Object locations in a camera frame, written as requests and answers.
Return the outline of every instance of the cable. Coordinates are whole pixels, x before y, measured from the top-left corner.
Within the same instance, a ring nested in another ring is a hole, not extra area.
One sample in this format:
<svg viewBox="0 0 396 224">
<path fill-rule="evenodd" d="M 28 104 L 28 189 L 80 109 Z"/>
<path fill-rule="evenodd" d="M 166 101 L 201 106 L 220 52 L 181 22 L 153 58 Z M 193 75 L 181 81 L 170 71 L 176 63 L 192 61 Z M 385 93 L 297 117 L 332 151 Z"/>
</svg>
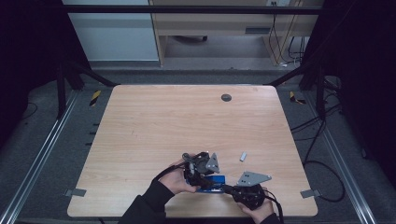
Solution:
<svg viewBox="0 0 396 224">
<path fill-rule="evenodd" d="M 303 166 L 305 165 L 306 161 L 308 160 L 308 156 L 309 156 L 309 154 L 311 153 L 312 148 L 314 147 L 314 144 L 315 144 L 315 142 L 317 141 L 318 136 L 319 136 L 319 134 L 321 133 L 322 128 L 324 128 L 324 125 L 325 125 L 325 124 L 326 124 L 326 120 L 323 120 L 323 121 L 321 122 L 320 126 L 319 126 L 319 129 L 318 129 L 318 131 L 317 131 L 317 134 L 316 134 L 315 137 L 314 137 L 314 141 L 312 141 L 311 146 L 309 146 L 308 152 L 306 152 L 306 154 L 305 154 L 305 158 L 304 158 L 304 161 L 303 161 Z"/>
<path fill-rule="evenodd" d="M 309 163 L 320 164 L 320 165 L 324 166 L 325 168 L 327 168 L 330 172 L 332 172 L 332 173 L 338 178 L 338 181 L 340 182 L 341 188 L 342 188 L 342 190 L 343 190 L 343 192 L 341 193 L 341 196 L 338 197 L 337 199 L 326 198 L 326 197 L 324 197 L 324 196 L 322 196 L 322 195 L 320 195 L 319 198 L 321 198 L 321 199 L 323 199 L 324 201 L 327 201 L 327 202 L 329 202 L 329 203 L 339 203 L 339 202 L 341 202 L 341 201 L 345 198 L 345 196 L 346 196 L 346 187 L 345 187 L 344 182 L 343 182 L 343 180 L 341 179 L 340 175 L 338 175 L 330 166 L 328 166 L 328 165 L 326 165 L 325 163 L 320 162 L 320 161 L 306 161 L 305 164 L 303 164 L 303 167 L 305 168 L 305 166 L 306 166 L 307 164 L 309 164 Z"/>
<path fill-rule="evenodd" d="M 35 110 L 34 110 L 32 113 L 30 113 L 28 116 L 26 116 L 26 117 L 24 117 L 24 118 L 21 118 L 21 120 L 32 117 L 32 115 L 33 115 L 33 114 L 37 111 L 37 109 L 38 109 L 38 106 L 37 106 L 36 104 L 34 104 L 34 103 L 28 103 L 28 105 L 34 105 L 34 106 L 35 106 Z"/>
<path fill-rule="evenodd" d="M 332 110 L 334 110 L 334 109 L 335 109 L 336 107 L 338 107 L 339 105 L 340 105 L 340 104 L 337 104 L 337 105 L 334 105 L 334 106 L 328 108 L 328 109 L 326 110 L 326 114 L 329 113 L 329 112 L 331 112 Z M 291 128 L 290 130 L 291 130 L 292 133 L 300 132 L 300 131 L 304 130 L 305 128 L 312 126 L 312 125 L 315 124 L 315 122 L 318 121 L 318 120 L 319 120 L 319 116 L 314 117 L 314 118 L 310 119 L 309 121 L 306 121 L 306 122 L 304 122 L 304 123 L 302 123 L 302 124 L 300 124 L 300 125 L 298 125 L 298 126 L 296 126 L 296 127 L 294 127 L 294 128 Z"/>
</svg>

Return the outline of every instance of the metal part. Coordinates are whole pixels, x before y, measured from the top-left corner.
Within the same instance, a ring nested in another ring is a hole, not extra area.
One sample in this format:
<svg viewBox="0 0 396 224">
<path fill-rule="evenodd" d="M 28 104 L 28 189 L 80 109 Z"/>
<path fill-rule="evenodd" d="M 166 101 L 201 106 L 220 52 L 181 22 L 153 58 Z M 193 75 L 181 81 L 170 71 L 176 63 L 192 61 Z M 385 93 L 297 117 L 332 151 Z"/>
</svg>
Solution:
<svg viewBox="0 0 396 224">
<path fill-rule="evenodd" d="M 314 115 L 317 115 L 317 111 L 314 107 L 315 100 L 311 96 L 311 94 L 304 94 L 305 99 L 307 100 L 308 104 Z M 375 224 L 376 220 L 375 217 L 367 204 L 366 200 L 364 199 L 363 194 L 361 193 L 361 189 L 358 186 L 353 174 L 350 172 L 347 163 L 344 161 L 343 156 L 341 155 L 340 151 L 338 150 L 337 145 L 335 144 L 334 140 L 332 139 L 332 134 L 330 131 L 325 127 L 323 131 L 323 136 L 325 143 L 327 145 L 327 149 L 332 157 L 332 161 L 334 162 L 334 166 L 337 169 L 339 175 L 341 176 L 345 186 L 346 192 L 352 202 L 353 206 L 355 207 L 356 213 L 363 224 Z"/>
<path fill-rule="evenodd" d="M 79 91 L 72 91 L 69 96 L 66 108 L 63 116 L 60 119 L 55 121 L 55 124 L 52 127 L 44 145 L 41 147 L 40 151 L 35 158 L 32 166 L 29 169 L 26 177 L 23 179 L 18 191 L 15 193 L 12 201 L 8 204 L 5 212 L 0 216 L 0 223 L 2 224 L 12 224 L 18 217 L 27 197 L 29 196 L 30 191 L 32 190 L 35 182 L 40 175 L 42 168 L 44 167 L 47 158 L 49 157 L 56 140 L 58 139 L 64 125 L 66 124 L 71 111 L 73 110 L 76 100 L 79 96 Z"/>
<path fill-rule="evenodd" d="M 245 171 L 239 178 L 238 182 L 236 182 L 236 186 L 252 187 L 270 179 L 272 179 L 272 177 L 269 175 L 261 175 L 261 174 Z"/>
<path fill-rule="evenodd" d="M 216 153 L 213 153 L 212 157 L 210 157 L 209 161 L 206 164 L 206 169 L 215 173 L 220 173 L 218 156 L 216 155 Z"/>
<path fill-rule="evenodd" d="M 341 8 L 324 7 L 243 7 L 243 6 L 99 6 L 64 5 L 37 6 L 68 13 L 192 13 L 192 14 L 277 14 L 277 15 L 334 15 Z"/>
<path fill-rule="evenodd" d="M 241 159 L 239 159 L 239 160 L 244 161 L 246 157 L 247 157 L 247 153 L 244 152 L 244 153 L 242 153 Z"/>
<path fill-rule="evenodd" d="M 66 196 L 66 197 L 72 197 L 72 196 L 84 197 L 86 192 L 87 192 L 87 190 L 85 190 L 85 189 L 67 189 L 64 192 L 64 196 Z"/>
<path fill-rule="evenodd" d="M 318 189 L 302 190 L 300 193 L 303 198 L 318 197 L 321 195 Z"/>
</svg>

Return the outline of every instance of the small white object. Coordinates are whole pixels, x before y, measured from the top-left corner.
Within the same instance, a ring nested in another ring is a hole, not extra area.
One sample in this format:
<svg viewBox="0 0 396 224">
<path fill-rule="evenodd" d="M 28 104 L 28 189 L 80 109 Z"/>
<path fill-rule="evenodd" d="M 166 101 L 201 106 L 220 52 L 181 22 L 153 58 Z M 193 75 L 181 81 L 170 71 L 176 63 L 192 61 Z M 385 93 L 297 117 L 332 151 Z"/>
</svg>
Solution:
<svg viewBox="0 0 396 224">
<path fill-rule="evenodd" d="M 246 156 L 247 156 L 246 152 L 242 153 L 241 159 L 239 159 L 239 160 L 244 161 Z"/>
</svg>

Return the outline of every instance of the wooden table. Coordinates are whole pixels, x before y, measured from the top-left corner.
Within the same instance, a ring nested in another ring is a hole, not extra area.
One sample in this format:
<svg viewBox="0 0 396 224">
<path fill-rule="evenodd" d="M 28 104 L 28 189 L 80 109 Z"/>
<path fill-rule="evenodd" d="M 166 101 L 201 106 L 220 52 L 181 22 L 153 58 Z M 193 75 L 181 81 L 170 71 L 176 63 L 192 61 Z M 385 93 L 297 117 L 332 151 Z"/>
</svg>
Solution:
<svg viewBox="0 0 396 224">
<path fill-rule="evenodd" d="M 227 93 L 232 100 L 224 102 Z M 151 179 L 184 152 L 217 153 L 220 174 L 235 185 L 244 171 L 262 183 L 285 216 L 314 216 L 313 198 L 289 125 L 271 86 L 121 85 L 115 87 L 68 208 L 71 217 L 121 217 Z M 241 162 L 240 156 L 247 157 Z M 244 217 L 227 194 L 181 193 L 169 217 Z"/>
</svg>

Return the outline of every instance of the wire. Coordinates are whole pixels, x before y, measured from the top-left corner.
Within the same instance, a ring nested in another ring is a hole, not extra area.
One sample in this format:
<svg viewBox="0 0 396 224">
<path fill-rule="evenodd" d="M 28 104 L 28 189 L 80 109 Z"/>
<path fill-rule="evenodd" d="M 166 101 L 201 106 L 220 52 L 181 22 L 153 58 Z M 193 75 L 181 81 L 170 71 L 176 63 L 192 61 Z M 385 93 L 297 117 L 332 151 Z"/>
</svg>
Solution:
<svg viewBox="0 0 396 224">
<path fill-rule="evenodd" d="M 277 201 L 276 196 L 269 190 L 265 189 L 265 192 L 271 194 L 271 196 L 273 196 L 272 198 L 269 196 L 264 196 L 266 199 L 269 199 L 270 201 L 274 202 L 276 204 L 276 208 L 277 208 L 277 212 L 279 213 L 279 221 L 280 223 L 285 223 L 285 221 L 283 220 L 283 210 L 282 210 L 282 206 L 280 205 L 280 203 Z"/>
<path fill-rule="evenodd" d="M 326 124 L 326 120 L 323 120 L 323 121 L 321 122 L 320 126 L 319 126 L 319 129 L 318 129 L 318 131 L 317 131 L 317 134 L 316 134 L 315 137 L 314 137 L 314 140 L 313 140 L 312 143 L 311 143 L 311 146 L 309 146 L 308 152 L 306 152 L 306 154 L 305 154 L 305 158 L 304 158 L 304 161 L 303 161 L 303 165 L 305 165 L 306 161 L 308 160 L 308 156 L 309 156 L 309 154 L 311 153 L 312 148 L 314 147 L 314 144 L 315 144 L 315 142 L 316 142 L 317 139 L 318 139 L 318 136 L 319 136 L 320 133 L 322 132 L 322 128 L 324 129 L 325 124 Z"/>
<path fill-rule="evenodd" d="M 28 105 L 34 105 L 34 106 L 35 106 L 35 110 L 34 110 L 32 113 L 30 113 L 28 116 L 26 116 L 26 117 L 24 117 L 24 118 L 21 118 L 21 120 L 32 117 L 32 115 L 33 115 L 33 114 L 37 111 L 37 109 L 38 109 L 38 106 L 37 106 L 36 104 L 34 104 L 34 103 L 28 103 Z"/>
<path fill-rule="evenodd" d="M 328 109 L 326 110 L 326 114 L 329 113 L 329 112 L 331 112 L 332 110 L 334 110 L 334 109 L 335 109 L 336 107 L 338 107 L 339 105 L 340 105 L 340 104 L 337 104 L 337 105 L 334 105 L 334 106 L 328 108 Z M 309 121 L 306 121 L 306 122 L 304 122 L 304 123 L 302 123 L 302 124 L 300 124 L 300 125 L 298 125 L 298 126 L 296 126 L 296 127 L 294 127 L 294 128 L 291 128 L 290 130 L 291 130 L 292 133 L 300 132 L 300 131 L 302 131 L 302 130 L 304 130 L 304 129 L 310 127 L 310 126 L 312 126 L 313 124 L 315 124 L 315 122 L 318 121 L 319 119 L 320 119 L 320 116 L 314 117 L 314 118 L 310 119 Z"/>
<path fill-rule="evenodd" d="M 309 163 L 320 164 L 320 165 L 324 166 L 325 168 L 327 168 L 330 172 L 332 172 L 332 173 L 338 178 L 338 181 L 340 182 L 341 188 L 342 188 L 342 190 L 343 190 L 343 192 L 341 193 L 341 196 L 338 197 L 337 199 L 326 198 L 326 197 L 324 197 L 324 196 L 322 196 L 322 195 L 320 195 L 319 198 L 321 198 L 321 199 L 323 199 L 324 201 L 327 201 L 327 202 L 329 202 L 329 203 L 339 203 L 339 202 L 341 202 L 341 201 L 345 198 L 345 196 L 346 196 L 346 187 L 345 187 L 344 182 L 343 182 L 343 180 L 341 179 L 340 175 L 338 175 L 330 166 L 328 166 L 328 165 L 326 165 L 325 163 L 320 162 L 320 161 L 306 161 L 305 164 L 303 165 L 303 167 L 305 168 L 305 166 L 306 166 L 307 164 L 309 164 Z"/>
</svg>

